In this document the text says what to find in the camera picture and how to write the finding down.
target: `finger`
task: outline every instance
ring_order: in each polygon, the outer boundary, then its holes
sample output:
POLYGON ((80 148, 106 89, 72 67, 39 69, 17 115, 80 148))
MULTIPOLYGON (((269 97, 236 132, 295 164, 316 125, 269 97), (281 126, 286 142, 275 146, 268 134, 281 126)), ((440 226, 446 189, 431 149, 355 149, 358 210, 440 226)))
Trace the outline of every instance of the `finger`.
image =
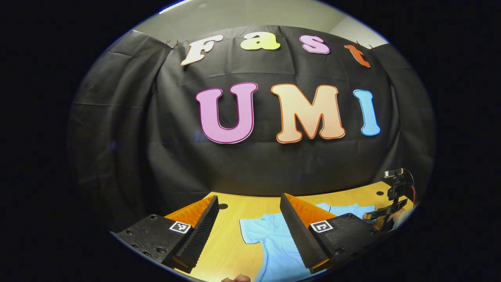
POLYGON ((234 280, 235 282, 251 282, 251 278, 249 276, 245 276, 240 274, 234 280))

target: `white wall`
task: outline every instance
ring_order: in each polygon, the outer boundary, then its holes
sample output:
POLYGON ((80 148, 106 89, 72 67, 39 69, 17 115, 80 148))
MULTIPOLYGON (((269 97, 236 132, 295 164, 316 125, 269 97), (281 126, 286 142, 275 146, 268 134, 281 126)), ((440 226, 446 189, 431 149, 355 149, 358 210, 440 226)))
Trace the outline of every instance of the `white wall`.
POLYGON ((351 16, 346 16, 342 19, 329 33, 353 42, 358 41, 360 45, 369 49, 371 48, 369 44, 372 47, 377 47, 388 43, 388 41, 377 32, 351 16))

